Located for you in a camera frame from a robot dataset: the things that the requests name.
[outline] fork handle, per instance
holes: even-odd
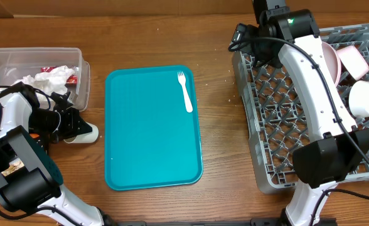
[[[191,105],[189,94],[187,93],[186,84],[182,84],[182,90],[183,90],[184,104],[186,106],[186,110],[187,112],[190,113],[193,111],[193,106]]]

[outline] tray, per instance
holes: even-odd
[[[178,71],[186,76],[187,113]],[[117,70],[105,83],[105,180],[114,190],[197,182],[203,172],[193,74],[185,66]]]
[[[320,31],[321,39],[336,50],[355,45],[369,64],[369,24]],[[267,65],[257,70],[252,68],[253,61],[254,57],[239,51],[232,57],[249,125],[249,148],[257,186],[264,193],[278,193],[296,186],[292,152],[309,143],[306,118],[286,71]],[[348,78],[348,72],[343,72],[337,86],[344,104],[351,89],[346,83]],[[362,79],[369,81],[369,72]],[[356,119],[356,123],[360,129],[368,128],[369,117]],[[361,180],[369,180],[369,166],[364,162],[344,182]]]

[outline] white cup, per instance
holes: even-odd
[[[357,81],[349,93],[349,108],[358,118],[369,117],[369,82]]]
[[[98,138],[98,127],[91,123],[86,123],[91,126],[92,132],[66,139],[65,142],[68,144],[89,144],[95,142]]]

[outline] wooden table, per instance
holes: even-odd
[[[369,14],[316,14],[319,27],[369,23]],[[265,195],[257,188],[245,111],[227,51],[237,23],[252,14],[103,18],[0,19],[0,47],[78,47],[91,65],[91,94],[83,118],[100,130],[91,145],[60,143],[50,156],[65,184],[114,219],[147,222],[249,220],[276,217],[292,192]],[[112,191],[104,180],[105,78],[121,68],[182,64],[195,75],[204,173],[190,186]],[[340,185],[369,194],[369,182]],[[333,194],[322,212],[340,225],[369,225],[369,201]],[[0,225],[55,225],[35,215]]]

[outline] white tissue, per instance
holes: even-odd
[[[44,93],[51,95],[52,92],[57,94],[67,93],[66,81],[74,75],[75,71],[67,66],[60,66],[53,69],[51,72],[42,72],[35,75],[33,78],[31,75],[25,76],[22,79],[15,81],[23,82],[24,84],[30,85],[34,88],[44,91]],[[41,94],[36,94],[40,102],[46,102],[46,97]]]

